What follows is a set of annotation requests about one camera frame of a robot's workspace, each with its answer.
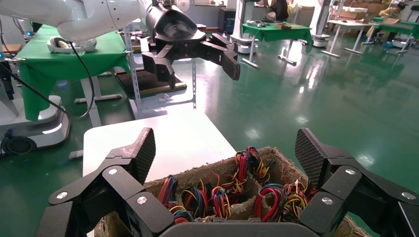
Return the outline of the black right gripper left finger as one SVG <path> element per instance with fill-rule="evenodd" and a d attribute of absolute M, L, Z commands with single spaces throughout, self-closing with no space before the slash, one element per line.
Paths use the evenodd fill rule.
<path fill-rule="evenodd" d="M 112 149 L 96 170 L 51 194 L 36 236 L 84 237 L 113 212 L 133 236 L 160 236 L 174 225 L 174 216 L 144 187 L 155 155 L 151 128 Z"/>

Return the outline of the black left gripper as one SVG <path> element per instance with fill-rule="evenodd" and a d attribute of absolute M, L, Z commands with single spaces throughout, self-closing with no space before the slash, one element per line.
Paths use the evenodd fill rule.
<path fill-rule="evenodd" d="M 202 58 L 222 67 L 232 79 L 239 80 L 241 66 L 236 45 L 219 33 L 208 38 L 197 25 L 176 6 L 156 3 L 148 7 L 146 26 L 155 43 L 157 55 L 149 44 L 141 45 L 144 70 L 154 74 L 158 81 L 168 83 L 175 89 L 174 60 Z"/>

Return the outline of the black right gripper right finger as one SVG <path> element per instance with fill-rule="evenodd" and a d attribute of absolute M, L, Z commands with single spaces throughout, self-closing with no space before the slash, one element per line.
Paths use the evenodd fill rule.
<path fill-rule="evenodd" d="M 295 156 L 317 190 L 299 221 L 317 236 L 333 236 L 348 212 L 382 237 L 418 236 L 417 193 L 368 171 L 345 149 L 321 143 L 308 128 L 297 132 Z"/>

